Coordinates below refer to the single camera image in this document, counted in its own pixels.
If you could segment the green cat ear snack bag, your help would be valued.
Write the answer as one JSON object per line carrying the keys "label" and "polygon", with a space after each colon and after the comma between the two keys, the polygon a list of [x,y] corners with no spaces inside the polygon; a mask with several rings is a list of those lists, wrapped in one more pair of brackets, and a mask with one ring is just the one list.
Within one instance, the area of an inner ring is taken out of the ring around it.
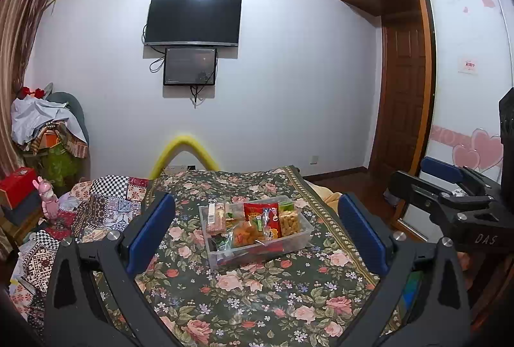
{"label": "green cat ear snack bag", "polygon": [[208,245],[211,251],[231,250],[234,247],[234,233],[229,231],[210,236]]}

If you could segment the floral green bedspread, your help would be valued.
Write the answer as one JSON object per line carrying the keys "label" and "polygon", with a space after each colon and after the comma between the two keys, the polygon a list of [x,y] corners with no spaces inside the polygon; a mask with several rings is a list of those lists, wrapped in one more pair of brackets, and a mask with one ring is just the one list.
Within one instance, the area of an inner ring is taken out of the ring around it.
{"label": "floral green bedspread", "polygon": [[[193,170],[153,182],[109,175],[93,181],[91,194],[112,210],[116,199],[141,202],[152,190],[174,197],[176,216],[135,282],[186,346],[331,346],[378,284],[334,210],[295,167]],[[312,225],[308,245],[275,259],[212,270],[199,208],[274,196],[290,198]]]}

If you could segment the patchwork checkered quilt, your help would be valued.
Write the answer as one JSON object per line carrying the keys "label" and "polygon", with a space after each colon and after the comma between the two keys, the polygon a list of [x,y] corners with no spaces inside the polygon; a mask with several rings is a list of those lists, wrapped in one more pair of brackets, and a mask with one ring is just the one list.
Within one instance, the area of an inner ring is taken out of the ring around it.
{"label": "patchwork checkered quilt", "polygon": [[8,293],[11,303],[39,337],[44,336],[44,301],[50,274],[62,239],[73,236],[78,243],[100,240],[110,230],[123,231],[145,209],[150,182],[143,178],[108,175],[80,182],[62,196],[62,223],[31,234],[20,247]]}

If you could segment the beige yellow blanket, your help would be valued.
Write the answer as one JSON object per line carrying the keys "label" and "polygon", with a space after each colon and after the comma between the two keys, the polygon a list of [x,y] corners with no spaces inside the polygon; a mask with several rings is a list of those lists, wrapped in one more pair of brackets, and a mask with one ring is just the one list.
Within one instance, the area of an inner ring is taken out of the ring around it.
{"label": "beige yellow blanket", "polygon": [[327,187],[310,184],[312,190],[319,196],[319,198],[334,211],[337,210],[339,199],[341,197],[340,192],[334,192]]}

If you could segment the pink plush toy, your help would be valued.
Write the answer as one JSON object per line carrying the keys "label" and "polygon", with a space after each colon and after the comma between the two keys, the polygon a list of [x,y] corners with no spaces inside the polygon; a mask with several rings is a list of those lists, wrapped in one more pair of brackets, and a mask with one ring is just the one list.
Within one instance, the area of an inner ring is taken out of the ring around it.
{"label": "pink plush toy", "polygon": [[42,177],[37,177],[32,181],[32,185],[38,191],[44,216],[48,219],[56,218],[58,216],[59,203],[52,184]]}

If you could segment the brown wooden door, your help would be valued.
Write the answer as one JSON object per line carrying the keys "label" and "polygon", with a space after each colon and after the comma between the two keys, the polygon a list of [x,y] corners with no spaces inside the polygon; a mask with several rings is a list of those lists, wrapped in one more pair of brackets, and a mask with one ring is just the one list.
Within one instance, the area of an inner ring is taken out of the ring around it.
{"label": "brown wooden door", "polygon": [[410,169],[422,121],[424,84],[421,14],[384,17],[381,95],[369,165],[375,178],[387,181],[395,171]]}

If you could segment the red box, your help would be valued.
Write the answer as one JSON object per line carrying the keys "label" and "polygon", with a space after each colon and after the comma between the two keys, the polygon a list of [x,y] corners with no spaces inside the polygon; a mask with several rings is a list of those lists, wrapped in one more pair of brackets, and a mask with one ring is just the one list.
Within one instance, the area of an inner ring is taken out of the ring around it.
{"label": "red box", "polygon": [[35,190],[32,182],[37,179],[33,168],[21,167],[0,181],[1,206],[14,210]]}

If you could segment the green snack packet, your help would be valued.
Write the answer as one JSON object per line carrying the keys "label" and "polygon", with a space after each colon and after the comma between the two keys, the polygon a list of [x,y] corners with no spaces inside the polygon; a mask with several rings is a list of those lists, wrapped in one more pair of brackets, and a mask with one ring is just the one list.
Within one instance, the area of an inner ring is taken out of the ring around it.
{"label": "green snack packet", "polygon": [[279,202],[279,211],[280,212],[295,211],[295,203],[291,200],[280,201]]}

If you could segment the white sliding wardrobe door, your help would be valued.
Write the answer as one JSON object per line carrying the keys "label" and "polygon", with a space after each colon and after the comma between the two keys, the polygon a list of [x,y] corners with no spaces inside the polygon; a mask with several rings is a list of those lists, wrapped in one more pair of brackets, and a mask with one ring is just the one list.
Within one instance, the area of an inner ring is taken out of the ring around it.
{"label": "white sliding wardrobe door", "polygon": [[513,86],[513,0],[427,0],[435,94],[425,154],[500,181],[498,102]]}

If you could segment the barcode biscuit box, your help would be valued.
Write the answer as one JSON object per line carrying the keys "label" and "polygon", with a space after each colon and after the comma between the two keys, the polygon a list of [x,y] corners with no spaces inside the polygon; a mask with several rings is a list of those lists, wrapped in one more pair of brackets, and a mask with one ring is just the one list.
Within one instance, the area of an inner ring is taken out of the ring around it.
{"label": "barcode biscuit box", "polygon": [[226,231],[226,205],[210,203],[207,211],[207,233],[216,236]]}

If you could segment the clear plastic storage bin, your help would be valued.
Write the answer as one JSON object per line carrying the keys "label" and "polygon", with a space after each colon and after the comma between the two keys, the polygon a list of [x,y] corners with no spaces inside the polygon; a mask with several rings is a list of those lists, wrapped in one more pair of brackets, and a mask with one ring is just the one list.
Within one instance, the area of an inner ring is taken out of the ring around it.
{"label": "clear plastic storage bin", "polygon": [[288,196],[210,203],[199,208],[199,219],[213,271],[302,250],[314,232]]}

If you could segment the orange fried snack bag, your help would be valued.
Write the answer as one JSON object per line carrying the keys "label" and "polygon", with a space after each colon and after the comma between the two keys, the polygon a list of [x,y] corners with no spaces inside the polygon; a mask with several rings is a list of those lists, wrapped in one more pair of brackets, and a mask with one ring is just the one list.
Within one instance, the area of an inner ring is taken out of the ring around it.
{"label": "orange fried snack bag", "polygon": [[265,241],[263,232],[259,231],[255,225],[247,221],[238,223],[234,227],[233,233],[235,248],[260,244]]}

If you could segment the pile of clothes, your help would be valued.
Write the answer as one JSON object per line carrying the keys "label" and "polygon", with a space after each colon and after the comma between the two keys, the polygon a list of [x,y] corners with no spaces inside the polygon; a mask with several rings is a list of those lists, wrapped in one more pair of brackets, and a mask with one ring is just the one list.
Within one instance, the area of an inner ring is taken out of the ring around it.
{"label": "pile of clothes", "polygon": [[11,104],[11,138],[23,160],[64,193],[87,172],[89,132],[80,102],[68,92],[23,86]]}

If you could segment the striped brown curtain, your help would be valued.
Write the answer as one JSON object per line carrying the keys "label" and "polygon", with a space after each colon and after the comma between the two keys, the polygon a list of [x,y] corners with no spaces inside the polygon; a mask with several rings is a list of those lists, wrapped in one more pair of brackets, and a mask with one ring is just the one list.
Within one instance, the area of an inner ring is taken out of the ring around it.
{"label": "striped brown curtain", "polygon": [[23,88],[48,0],[1,0],[1,177],[23,165],[11,139],[11,104]]}

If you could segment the large wall television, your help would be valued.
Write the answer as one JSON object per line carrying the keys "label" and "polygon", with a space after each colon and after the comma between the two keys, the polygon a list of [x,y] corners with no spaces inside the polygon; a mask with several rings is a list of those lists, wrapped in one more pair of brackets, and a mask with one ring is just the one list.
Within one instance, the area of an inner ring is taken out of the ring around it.
{"label": "large wall television", "polygon": [[242,0],[151,0],[145,45],[236,47]]}

